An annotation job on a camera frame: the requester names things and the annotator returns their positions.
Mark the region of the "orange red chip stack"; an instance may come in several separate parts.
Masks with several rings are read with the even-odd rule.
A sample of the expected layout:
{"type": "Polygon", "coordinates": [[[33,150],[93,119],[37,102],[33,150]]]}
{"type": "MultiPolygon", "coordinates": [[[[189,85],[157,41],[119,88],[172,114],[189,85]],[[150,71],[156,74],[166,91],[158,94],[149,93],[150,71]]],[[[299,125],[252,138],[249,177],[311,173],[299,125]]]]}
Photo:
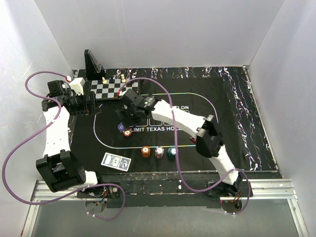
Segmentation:
{"type": "Polygon", "coordinates": [[[148,146],[143,146],[141,148],[141,153],[144,158],[148,158],[151,154],[151,150],[148,146]]]}

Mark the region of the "orange chips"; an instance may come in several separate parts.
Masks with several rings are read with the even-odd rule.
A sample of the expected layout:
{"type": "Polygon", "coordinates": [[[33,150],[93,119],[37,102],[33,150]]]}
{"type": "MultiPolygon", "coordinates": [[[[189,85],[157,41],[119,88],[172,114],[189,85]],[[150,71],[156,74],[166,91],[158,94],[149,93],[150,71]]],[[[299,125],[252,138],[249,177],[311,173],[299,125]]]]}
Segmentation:
{"type": "Polygon", "coordinates": [[[131,133],[132,133],[131,130],[125,130],[123,132],[124,136],[126,136],[126,137],[129,137],[131,135],[131,133]]]}

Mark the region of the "pink blue chip stack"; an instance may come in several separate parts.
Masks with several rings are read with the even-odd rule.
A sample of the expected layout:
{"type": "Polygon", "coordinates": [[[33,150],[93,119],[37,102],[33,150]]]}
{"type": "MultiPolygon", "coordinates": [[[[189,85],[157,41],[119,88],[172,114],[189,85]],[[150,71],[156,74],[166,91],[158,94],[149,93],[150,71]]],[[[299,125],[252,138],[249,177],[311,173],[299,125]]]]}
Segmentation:
{"type": "Polygon", "coordinates": [[[162,158],[164,155],[164,148],[163,147],[156,147],[155,149],[155,157],[162,158]]]}

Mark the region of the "blue small blind button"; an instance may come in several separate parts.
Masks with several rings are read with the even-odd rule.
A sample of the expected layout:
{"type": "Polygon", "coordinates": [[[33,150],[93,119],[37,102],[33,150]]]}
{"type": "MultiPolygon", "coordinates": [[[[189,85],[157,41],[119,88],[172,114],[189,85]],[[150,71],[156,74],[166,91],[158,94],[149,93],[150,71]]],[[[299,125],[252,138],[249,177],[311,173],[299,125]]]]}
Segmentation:
{"type": "Polygon", "coordinates": [[[124,128],[124,126],[123,126],[122,123],[120,123],[120,124],[118,125],[118,130],[119,130],[119,131],[125,131],[125,128],[124,128]]]}

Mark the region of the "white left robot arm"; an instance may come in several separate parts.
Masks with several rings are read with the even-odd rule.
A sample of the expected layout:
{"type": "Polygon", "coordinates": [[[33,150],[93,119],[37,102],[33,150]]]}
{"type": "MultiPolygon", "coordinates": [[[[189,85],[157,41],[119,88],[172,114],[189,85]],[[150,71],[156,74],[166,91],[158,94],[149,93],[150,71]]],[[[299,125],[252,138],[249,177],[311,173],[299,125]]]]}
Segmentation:
{"type": "Polygon", "coordinates": [[[52,192],[88,186],[93,197],[101,197],[105,185],[97,180],[94,171],[84,169],[71,152],[68,137],[70,118],[101,112],[95,93],[84,92],[84,78],[74,79],[70,83],[54,80],[47,85],[49,93],[42,101],[42,110],[49,127],[46,129],[43,157],[36,161],[36,168],[52,192]]]}

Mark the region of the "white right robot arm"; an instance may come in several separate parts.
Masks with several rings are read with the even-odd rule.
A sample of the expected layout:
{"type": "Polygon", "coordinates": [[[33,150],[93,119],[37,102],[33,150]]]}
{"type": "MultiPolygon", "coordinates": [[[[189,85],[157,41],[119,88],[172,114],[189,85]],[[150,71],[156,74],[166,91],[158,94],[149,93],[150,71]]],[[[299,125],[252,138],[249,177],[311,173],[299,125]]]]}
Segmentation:
{"type": "Polygon", "coordinates": [[[196,151],[209,159],[222,181],[215,187],[221,194],[235,196],[241,191],[242,174],[235,169],[227,154],[224,139],[217,119],[184,112],[164,100],[154,96],[143,97],[129,89],[118,92],[123,104],[116,110],[125,129],[129,129],[147,118],[176,125],[196,140],[196,151]]]}

